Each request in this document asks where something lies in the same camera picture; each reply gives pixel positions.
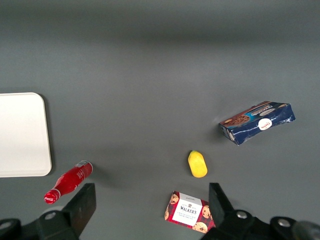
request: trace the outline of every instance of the screw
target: screw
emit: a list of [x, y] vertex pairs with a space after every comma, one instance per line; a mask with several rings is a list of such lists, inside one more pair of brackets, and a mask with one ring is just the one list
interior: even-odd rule
[[244, 212], [244, 211], [238, 211], [237, 213], [236, 213], [236, 216], [238, 217], [238, 218], [240, 218], [240, 219], [246, 219], [248, 216], [247, 216], [247, 214]]
[[10, 222], [10, 221], [4, 222], [0, 225], [0, 230], [6, 229], [6, 228], [10, 227], [11, 225], [12, 225], [12, 222]]
[[278, 224], [281, 226], [281, 227], [285, 227], [285, 228], [289, 228], [291, 226], [290, 222], [288, 222], [287, 220], [283, 219], [283, 218], [280, 218], [278, 220]]
[[45, 215], [44, 219], [45, 220], [50, 220], [50, 219], [53, 219], [55, 216], [56, 216], [56, 213], [55, 212], [51, 212], [51, 213]]

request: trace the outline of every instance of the white label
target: white label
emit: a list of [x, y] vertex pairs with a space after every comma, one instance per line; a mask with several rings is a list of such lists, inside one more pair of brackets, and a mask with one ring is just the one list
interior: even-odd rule
[[235, 137], [234, 137], [234, 135], [233, 135], [230, 131], [228, 131], [228, 134], [229, 134], [230, 139], [231, 139], [232, 141], [235, 141]]
[[200, 199], [180, 193], [180, 199], [172, 220], [194, 226], [201, 214], [201, 210], [202, 203]]
[[272, 126], [272, 121], [268, 118], [262, 118], [258, 123], [258, 127], [261, 131], [267, 130], [271, 126]]

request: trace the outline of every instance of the packaging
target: packaging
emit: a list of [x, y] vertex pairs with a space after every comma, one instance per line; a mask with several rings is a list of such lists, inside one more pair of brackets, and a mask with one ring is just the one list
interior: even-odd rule
[[293, 122], [289, 103], [263, 101], [219, 123], [224, 136], [237, 145], [275, 126]]
[[215, 227], [207, 201], [178, 191], [172, 193], [164, 219], [204, 234]]

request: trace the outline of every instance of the white tray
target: white tray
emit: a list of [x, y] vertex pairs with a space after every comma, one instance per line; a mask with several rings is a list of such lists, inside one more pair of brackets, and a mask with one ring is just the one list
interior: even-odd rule
[[42, 97], [0, 94], [0, 177], [45, 176], [51, 167]]

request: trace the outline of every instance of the yellow lemon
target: yellow lemon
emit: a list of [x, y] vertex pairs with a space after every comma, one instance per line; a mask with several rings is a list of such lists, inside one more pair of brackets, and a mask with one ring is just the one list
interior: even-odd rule
[[204, 156], [198, 151], [190, 152], [188, 163], [191, 173], [196, 178], [202, 178], [208, 173]]

